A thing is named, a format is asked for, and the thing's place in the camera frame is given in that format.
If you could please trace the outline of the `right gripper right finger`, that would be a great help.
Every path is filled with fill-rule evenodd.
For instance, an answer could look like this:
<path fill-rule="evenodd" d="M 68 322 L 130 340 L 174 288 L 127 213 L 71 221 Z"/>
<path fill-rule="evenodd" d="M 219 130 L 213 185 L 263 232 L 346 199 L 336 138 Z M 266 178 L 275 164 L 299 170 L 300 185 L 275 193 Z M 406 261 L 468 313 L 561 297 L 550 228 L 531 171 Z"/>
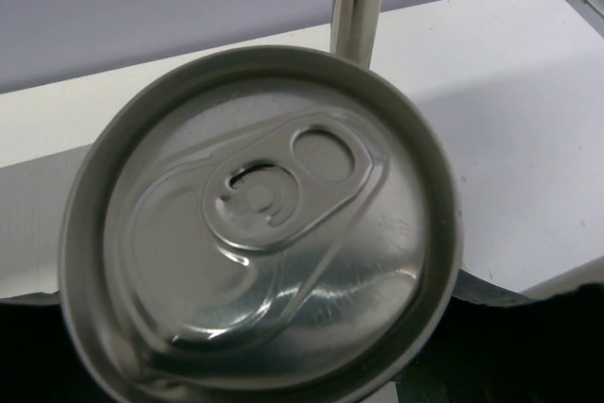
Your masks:
<path fill-rule="evenodd" d="M 454 298 L 394 382 L 398 402 L 600 402 L 603 286 L 508 308 Z"/>

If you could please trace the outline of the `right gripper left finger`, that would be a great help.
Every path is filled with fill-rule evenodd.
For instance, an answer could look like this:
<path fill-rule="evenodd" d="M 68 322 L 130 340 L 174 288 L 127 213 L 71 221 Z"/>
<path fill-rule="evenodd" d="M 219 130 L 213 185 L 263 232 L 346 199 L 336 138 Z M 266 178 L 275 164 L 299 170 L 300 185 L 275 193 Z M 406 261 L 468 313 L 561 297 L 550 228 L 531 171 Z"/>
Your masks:
<path fill-rule="evenodd" d="M 1 300 L 3 402 L 110 402 L 73 346 L 59 295 Z"/>

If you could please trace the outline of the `black energy can front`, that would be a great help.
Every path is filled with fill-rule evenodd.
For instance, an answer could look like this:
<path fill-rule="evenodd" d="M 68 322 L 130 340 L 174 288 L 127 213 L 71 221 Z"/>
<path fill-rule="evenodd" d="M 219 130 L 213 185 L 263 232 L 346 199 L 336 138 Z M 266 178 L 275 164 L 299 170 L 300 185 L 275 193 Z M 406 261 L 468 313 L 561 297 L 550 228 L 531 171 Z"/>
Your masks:
<path fill-rule="evenodd" d="M 358 402 L 427 342 L 461 255 L 455 177 L 407 96 L 242 47 L 156 79 L 92 144 L 60 306 L 119 402 Z"/>

